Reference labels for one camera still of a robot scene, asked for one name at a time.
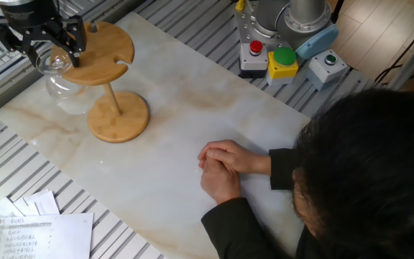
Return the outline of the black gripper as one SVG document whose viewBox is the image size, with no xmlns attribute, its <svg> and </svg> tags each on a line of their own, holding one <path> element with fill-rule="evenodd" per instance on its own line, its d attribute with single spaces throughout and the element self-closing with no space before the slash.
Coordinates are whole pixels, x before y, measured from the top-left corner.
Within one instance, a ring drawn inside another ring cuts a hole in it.
<svg viewBox="0 0 414 259">
<path fill-rule="evenodd" d="M 32 47 L 32 37 L 45 32 L 56 38 L 55 45 L 62 48 L 70 57 L 75 68 L 80 66 L 81 53 L 86 50 L 87 36 L 83 18 L 79 15 L 63 19 L 53 0 L 0 0 L 0 42 L 9 52 L 18 51 L 26 55 L 33 66 L 38 59 Z M 20 40 L 12 31 L 22 35 Z"/>
</svg>

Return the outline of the person's left hand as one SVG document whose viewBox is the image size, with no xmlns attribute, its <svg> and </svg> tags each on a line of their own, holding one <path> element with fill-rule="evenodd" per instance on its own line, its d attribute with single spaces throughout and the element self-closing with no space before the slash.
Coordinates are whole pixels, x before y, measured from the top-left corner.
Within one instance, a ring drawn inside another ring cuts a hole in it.
<svg viewBox="0 0 414 259">
<path fill-rule="evenodd" d="M 239 174 L 213 158 L 205 160 L 201 188 L 217 204 L 241 197 Z"/>
</svg>

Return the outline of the person's right hand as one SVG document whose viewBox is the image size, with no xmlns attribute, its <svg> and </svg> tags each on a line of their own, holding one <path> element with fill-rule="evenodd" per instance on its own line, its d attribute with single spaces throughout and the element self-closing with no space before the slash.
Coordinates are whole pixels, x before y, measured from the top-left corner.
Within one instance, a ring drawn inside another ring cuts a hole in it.
<svg viewBox="0 0 414 259">
<path fill-rule="evenodd" d="M 208 158 L 223 163 L 228 169 L 239 173 L 271 176 L 271 158 L 259 155 L 242 147 L 233 140 L 209 142 L 199 153 L 199 167 L 203 168 Z"/>
</svg>

